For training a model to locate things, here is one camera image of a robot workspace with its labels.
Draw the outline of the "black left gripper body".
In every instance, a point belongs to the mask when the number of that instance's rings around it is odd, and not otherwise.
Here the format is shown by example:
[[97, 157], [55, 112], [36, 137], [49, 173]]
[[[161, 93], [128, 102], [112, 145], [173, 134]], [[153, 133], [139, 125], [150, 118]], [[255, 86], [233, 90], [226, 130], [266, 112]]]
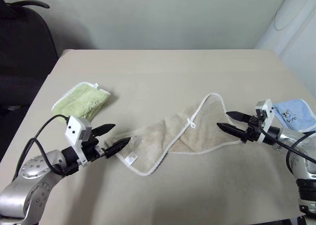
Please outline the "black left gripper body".
[[91, 134], [87, 141], [81, 143], [81, 149], [88, 162], [93, 162], [101, 157], [108, 158], [104, 148], [99, 145], [99, 140], [93, 134]]

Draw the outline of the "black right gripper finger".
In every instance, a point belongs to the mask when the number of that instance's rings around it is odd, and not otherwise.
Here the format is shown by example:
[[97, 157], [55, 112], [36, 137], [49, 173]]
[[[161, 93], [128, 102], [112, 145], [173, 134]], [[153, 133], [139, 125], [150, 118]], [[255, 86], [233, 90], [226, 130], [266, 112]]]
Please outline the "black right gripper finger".
[[237, 112], [237, 111], [230, 111], [230, 112], [226, 112], [226, 114], [234, 119], [234, 120], [237, 120], [239, 122], [245, 122], [245, 123], [248, 123], [249, 120], [251, 119], [251, 116], [250, 115], [247, 115], [247, 114], [244, 114], [244, 113], [241, 113], [241, 112]]
[[246, 132], [241, 130], [241, 129], [238, 129], [236, 126], [233, 126], [231, 124], [228, 124], [228, 123], [216, 123], [217, 126], [224, 132], [230, 134], [230, 135], [233, 135], [239, 139], [243, 139]]

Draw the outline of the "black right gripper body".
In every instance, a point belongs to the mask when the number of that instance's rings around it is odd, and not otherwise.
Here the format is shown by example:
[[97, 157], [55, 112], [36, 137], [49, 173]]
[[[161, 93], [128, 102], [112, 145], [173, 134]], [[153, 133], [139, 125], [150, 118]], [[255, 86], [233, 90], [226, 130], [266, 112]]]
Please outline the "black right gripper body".
[[258, 141], [261, 131], [259, 129], [259, 119], [256, 116], [250, 116], [245, 114], [242, 117], [242, 122], [247, 123], [247, 129], [245, 131], [245, 134], [242, 136], [241, 140], [246, 143], [247, 141]]

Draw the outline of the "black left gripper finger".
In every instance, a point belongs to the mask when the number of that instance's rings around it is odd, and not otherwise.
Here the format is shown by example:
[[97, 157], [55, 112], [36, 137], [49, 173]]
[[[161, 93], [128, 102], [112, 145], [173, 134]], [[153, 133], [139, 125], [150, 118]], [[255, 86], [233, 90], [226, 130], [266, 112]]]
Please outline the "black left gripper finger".
[[116, 125], [115, 124], [103, 124], [98, 126], [91, 131], [93, 137], [102, 136], [112, 130]]
[[129, 143], [130, 140], [130, 137], [123, 138], [113, 143], [110, 147], [103, 149], [105, 158], [110, 158], [120, 152]]

